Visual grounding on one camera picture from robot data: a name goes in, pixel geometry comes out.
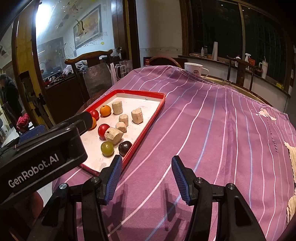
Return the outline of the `small orange mandarin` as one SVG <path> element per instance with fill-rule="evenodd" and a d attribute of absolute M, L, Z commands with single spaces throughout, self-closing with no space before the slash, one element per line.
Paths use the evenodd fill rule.
<path fill-rule="evenodd" d="M 97 121 L 94 117 L 92 117 L 92 126 L 90 129 L 93 130 L 96 127 L 96 125 L 97 125 Z"/>

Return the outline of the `red tomato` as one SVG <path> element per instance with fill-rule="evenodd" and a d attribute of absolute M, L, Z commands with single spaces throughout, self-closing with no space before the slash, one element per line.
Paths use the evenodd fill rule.
<path fill-rule="evenodd" d="M 91 116 L 92 116 L 93 118 L 96 119 L 96 121 L 99 120 L 99 112 L 98 112 L 96 109 L 90 110 L 89 113 L 91 114 Z"/>
<path fill-rule="evenodd" d="M 106 123 L 101 124 L 98 127 L 98 135 L 100 137 L 101 140 L 105 140 L 105 132 L 110 128 L 110 126 Z"/>

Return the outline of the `red tomato back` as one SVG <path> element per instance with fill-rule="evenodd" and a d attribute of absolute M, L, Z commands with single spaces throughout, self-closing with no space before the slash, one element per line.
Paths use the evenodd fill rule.
<path fill-rule="evenodd" d="M 98 127 L 98 135 L 100 137 L 101 140 L 105 140 L 105 132 L 110 128 L 110 126 L 106 123 L 101 124 Z"/>

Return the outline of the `small orange back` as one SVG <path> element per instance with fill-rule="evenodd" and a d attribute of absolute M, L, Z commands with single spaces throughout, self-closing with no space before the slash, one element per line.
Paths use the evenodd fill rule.
<path fill-rule="evenodd" d="M 103 105 L 100 108 L 99 112 L 100 112 L 101 117 L 103 117 L 103 118 L 107 117 L 107 116 L 111 115 L 111 107 L 108 105 Z"/>

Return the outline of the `green grape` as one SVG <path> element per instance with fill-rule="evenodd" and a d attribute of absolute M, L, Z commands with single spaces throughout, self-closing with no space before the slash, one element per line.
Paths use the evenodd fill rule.
<path fill-rule="evenodd" d="M 110 157 L 114 153 L 114 145 L 110 141 L 105 141 L 101 144 L 101 152 L 103 156 Z"/>

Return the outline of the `beige cork cylinder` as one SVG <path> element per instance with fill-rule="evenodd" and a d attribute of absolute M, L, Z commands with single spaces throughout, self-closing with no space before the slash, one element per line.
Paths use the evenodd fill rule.
<path fill-rule="evenodd" d="M 122 114 L 123 113 L 122 102 L 121 101 L 112 102 L 112 109 L 113 109 L 114 115 Z"/>

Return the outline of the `small beige cork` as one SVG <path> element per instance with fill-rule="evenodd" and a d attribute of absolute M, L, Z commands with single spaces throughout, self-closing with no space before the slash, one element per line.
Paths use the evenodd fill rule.
<path fill-rule="evenodd" d="M 127 126 L 124 123 L 122 123 L 122 122 L 118 122 L 115 125 L 115 128 L 118 129 L 119 131 L 123 132 L 123 133 L 126 133 L 127 132 Z"/>

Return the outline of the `dark purple plum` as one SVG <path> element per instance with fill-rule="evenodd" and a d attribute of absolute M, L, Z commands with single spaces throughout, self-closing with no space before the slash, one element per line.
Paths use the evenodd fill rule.
<path fill-rule="evenodd" d="M 120 143 L 118 146 L 119 154 L 122 157 L 124 157 L 128 153 L 131 147 L 132 147 L 132 143 L 130 141 L 124 141 Z"/>

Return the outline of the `beige cork chunk tall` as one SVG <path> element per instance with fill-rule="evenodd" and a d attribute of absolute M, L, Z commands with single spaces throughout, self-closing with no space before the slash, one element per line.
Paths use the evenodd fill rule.
<path fill-rule="evenodd" d="M 134 109 L 132 112 L 132 121 L 135 123 L 135 124 L 140 124 L 144 121 L 143 119 L 143 115 L 142 115 L 142 109 L 141 108 L 136 108 Z"/>

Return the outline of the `red white tray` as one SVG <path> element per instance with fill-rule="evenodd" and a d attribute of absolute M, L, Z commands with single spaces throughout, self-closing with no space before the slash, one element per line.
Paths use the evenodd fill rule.
<path fill-rule="evenodd" d="M 81 136 L 88 155 L 81 168 L 96 175 L 119 154 L 126 167 L 165 100 L 163 93 L 117 89 L 90 104 L 85 111 L 98 111 L 99 119 Z"/>

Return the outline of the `wooden chair left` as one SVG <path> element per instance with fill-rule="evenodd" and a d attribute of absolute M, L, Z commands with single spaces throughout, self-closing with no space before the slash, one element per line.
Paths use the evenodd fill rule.
<path fill-rule="evenodd" d="M 109 65 L 113 50 L 94 51 L 82 54 L 74 59 L 65 59 L 65 64 L 70 65 L 74 72 L 83 101 L 102 95 L 112 87 Z"/>

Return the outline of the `wooden chair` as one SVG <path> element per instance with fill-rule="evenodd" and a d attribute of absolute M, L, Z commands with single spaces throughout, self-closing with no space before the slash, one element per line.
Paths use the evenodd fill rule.
<path fill-rule="evenodd" d="M 254 71 L 255 71 L 255 69 L 257 69 L 257 67 L 250 64 L 249 62 L 243 61 L 241 59 L 231 58 L 229 56 L 227 56 L 227 59 L 229 60 L 229 64 L 228 64 L 228 72 L 227 72 L 226 81 L 228 81 L 229 83 L 231 82 L 230 81 L 231 63 L 232 62 L 237 62 L 238 67 L 237 67 L 236 85 L 239 85 L 240 87 L 243 87 L 244 80 L 245 80 L 246 68 L 249 67 L 251 69 L 251 72 L 250 72 L 251 73 L 251 80 L 250 80 L 250 85 L 249 85 L 249 90 L 248 91 L 252 92 Z"/>
<path fill-rule="evenodd" d="M 83 101 L 102 95 L 112 87 L 109 65 L 113 50 L 94 51 L 82 54 L 74 59 L 65 59 L 65 64 L 70 65 L 74 72 Z"/>

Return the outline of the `purple striped tablecloth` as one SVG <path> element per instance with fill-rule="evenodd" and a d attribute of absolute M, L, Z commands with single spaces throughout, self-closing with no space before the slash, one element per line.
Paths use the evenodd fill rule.
<path fill-rule="evenodd" d="M 235 184 L 266 239 L 280 237 L 295 192 L 286 114 L 170 66 L 135 69 L 113 88 L 161 92 L 166 102 L 102 209 L 110 240 L 185 238 L 192 208 L 171 170 L 175 155 L 211 184 Z"/>

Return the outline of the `white mug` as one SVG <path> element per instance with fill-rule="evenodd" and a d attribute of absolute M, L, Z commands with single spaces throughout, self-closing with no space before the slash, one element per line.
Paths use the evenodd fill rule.
<path fill-rule="evenodd" d="M 184 66 L 185 70 L 189 73 L 192 73 L 193 75 L 201 77 L 203 70 L 207 72 L 204 77 L 207 77 L 209 75 L 209 70 L 204 68 L 201 64 L 186 62 L 184 63 Z"/>

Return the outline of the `wooden chair back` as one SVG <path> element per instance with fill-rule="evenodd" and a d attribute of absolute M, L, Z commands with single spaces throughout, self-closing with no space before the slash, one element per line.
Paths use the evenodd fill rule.
<path fill-rule="evenodd" d="M 229 56 L 227 56 L 227 59 L 229 60 L 229 64 L 228 64 L 228 72 L 227 72 L 226 81 L 228 81 L 229 83 L 231 82 L 230 81 L 231 63 L 232 62 L 237 62 L 238 67 L 237 67 L 236 85 L 239 85 L 240 87 L 243 87 L 244 80 L 245 80 L 246 68 L 249 67 L 251 69 L 251 72 L 250 72 L 251 73 L 251 80 L 250 80 L 250 85 L 249 85 L 249 90 L 248 91 L 252 92 L 254 71 L 255 71 L 255 69 L 257 69 L 257 67 L 250 64 L 249 62 L 243 61 L 241 59 L 231 58 Z"/>

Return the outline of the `white paper roll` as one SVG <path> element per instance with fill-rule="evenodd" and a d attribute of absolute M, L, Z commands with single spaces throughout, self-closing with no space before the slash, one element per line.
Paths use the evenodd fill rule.
<path fill-rule="evenodd" d="M 218 42 L 214 42 L 212 60 L 217 61 L 217 58 L 218 58 Z"/>

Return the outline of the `white tumbler with straw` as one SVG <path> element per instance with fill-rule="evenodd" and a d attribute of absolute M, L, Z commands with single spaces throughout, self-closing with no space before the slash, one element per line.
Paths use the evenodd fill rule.
<path fill-rule="evenodd" d="M 261 77 L 263 79 L 265 79 L 266 78 L 266 75 L 267 75 L 267 71 L 268 71 L 268 63 L 267 63 L 265 57 L 264 57 L 264 60 L 259 63 L 259 67 L 262 69 Z"/>

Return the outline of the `white spray bottle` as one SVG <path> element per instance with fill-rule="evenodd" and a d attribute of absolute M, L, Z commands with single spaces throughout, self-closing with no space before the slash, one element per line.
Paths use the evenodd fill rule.
<path fill-rule="evenodd" d="M 245 53 L 245 60 L 244 60 L 244 61 L 245 61 L 245 62 L 248 62 L 248 59 L 250 58 L 250 56 L 251 56 L 250 54 Z"/>

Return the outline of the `framed wall painting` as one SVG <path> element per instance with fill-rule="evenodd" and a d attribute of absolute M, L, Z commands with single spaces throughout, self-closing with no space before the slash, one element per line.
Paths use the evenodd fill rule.
<path fill-rule="evenodd" d="M 99 4 L 73 27 L 75 49 L 81 48 L 95 37 L 102 36 L 101 5 Z"/>

